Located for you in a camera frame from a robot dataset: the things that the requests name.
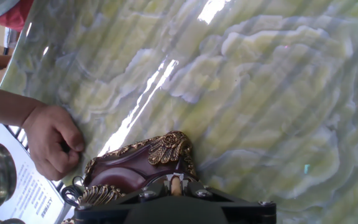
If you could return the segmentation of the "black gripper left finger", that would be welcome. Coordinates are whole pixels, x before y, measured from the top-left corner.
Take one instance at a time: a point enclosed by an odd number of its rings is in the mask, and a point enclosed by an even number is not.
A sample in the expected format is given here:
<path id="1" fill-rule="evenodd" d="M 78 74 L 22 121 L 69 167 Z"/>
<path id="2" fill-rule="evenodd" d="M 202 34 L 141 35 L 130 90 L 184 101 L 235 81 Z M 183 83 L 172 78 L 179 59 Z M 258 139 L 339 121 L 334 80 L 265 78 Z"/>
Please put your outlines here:
<path id="1" fill-rule="evenodd" d="M 76 198 L 74 222 L 124 223 L 135 209 L 172 195 L 172 174 L 156 177 L 134 190 L 119 184 L 75 187 L 82 190 Z"/>

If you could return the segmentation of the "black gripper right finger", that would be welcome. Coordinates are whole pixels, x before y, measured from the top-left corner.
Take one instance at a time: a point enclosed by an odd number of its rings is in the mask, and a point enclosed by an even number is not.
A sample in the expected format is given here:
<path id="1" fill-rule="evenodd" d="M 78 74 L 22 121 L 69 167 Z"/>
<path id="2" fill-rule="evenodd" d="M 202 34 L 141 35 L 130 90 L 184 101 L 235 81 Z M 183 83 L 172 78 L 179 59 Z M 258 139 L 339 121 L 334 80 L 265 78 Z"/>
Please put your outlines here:
<path id="1" fill-rule="evenodd" d="M 249 202 L 204 185 L 190 177 L 178 178 L 184 212 L 206 223 L 276 223 L 276 203 Z"/>

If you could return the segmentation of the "person right hand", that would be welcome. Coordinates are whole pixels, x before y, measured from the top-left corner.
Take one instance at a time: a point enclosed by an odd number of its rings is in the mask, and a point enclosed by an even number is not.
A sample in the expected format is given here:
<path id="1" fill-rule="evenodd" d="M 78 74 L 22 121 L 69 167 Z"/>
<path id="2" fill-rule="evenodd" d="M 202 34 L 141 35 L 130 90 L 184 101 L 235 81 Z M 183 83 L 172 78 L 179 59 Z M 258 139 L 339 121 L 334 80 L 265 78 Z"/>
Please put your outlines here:
<path id="1" fill-rule="evenodd" d="M 22 127 L 27 134 L 30 157 L 39 174 L 56 181 L 78 165 L 85 141 L 70 114 L 62 107 L 36 106 Z"/>

